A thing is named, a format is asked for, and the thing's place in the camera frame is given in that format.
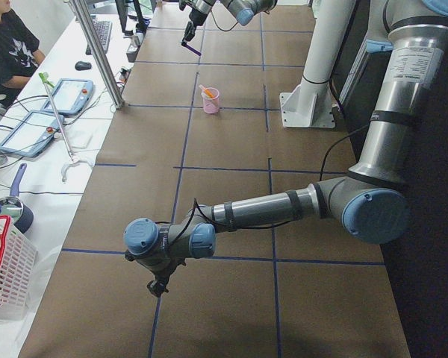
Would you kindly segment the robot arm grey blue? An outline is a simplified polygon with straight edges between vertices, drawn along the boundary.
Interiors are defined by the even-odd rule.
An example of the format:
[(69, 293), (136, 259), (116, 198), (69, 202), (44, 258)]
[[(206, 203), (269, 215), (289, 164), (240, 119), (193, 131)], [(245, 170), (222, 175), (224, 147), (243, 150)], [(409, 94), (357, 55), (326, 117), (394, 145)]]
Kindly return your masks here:
[[(301, 83), (280, 95), (286, 128), (323, 128), (332, 112), (323, 103), (332, 94), (335, 61), (356, 1), (322, 1)], [(448, 48), (448, 1), (370, 1), (370, 40), (366, 51), (391, 51), (376, 106), (370, 117), (358, 162), (345, 176), (322, 180), (307, 188), (205, 206), (194, 200), (180, 224), (135, 219), (123, 235), (127, 261), (137, 261), (155, 279), (148, 289), (160, 297), (171, 274), (186, 258), (211, 257), (216, 234), (270, 229), (306, 216), (329, 217), (363, 242), (382, 244), (399, 238), (408, 226), (409, 207), (401, 194), (401, 174), (413, 133), (429, 98), (444, 52)]]
[[(215, 5), (215, 0), (189, 0), (179, 1), (179, 9), (183, 11), (186, 6), (191, 8), (189, 21), (181, 41), (183, 46), (187, 45), (195, 36), (196, 29), (203, 26), (208, 15)], [(223, 0), (220, 3), (236, 19), (237, 23), (245, 26), (253, 17), (261, 12), (270, 12), (276, 5), (276, 0)]]

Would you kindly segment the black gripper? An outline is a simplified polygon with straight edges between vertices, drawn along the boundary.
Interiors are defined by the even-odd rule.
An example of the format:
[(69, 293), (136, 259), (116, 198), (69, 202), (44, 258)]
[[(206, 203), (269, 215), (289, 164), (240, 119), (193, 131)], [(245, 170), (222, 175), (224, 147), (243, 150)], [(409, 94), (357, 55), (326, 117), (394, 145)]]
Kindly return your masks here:
[(186, 262), (184, 260), (172, 260), (166, 268), (155, 274), (154, 280), (166, 281), (168, 284), (171, 275), (179, 266), (186, 266)]
[(189, 22), (187, 23), (187, 27), (185, 29), (184, 36), (181, 41), (182, 44), (188, 44), (195, 37), (196, 29), (205, 23), (208, 14), (209, 14), (208, 7), (192, 8), (189, 14)]

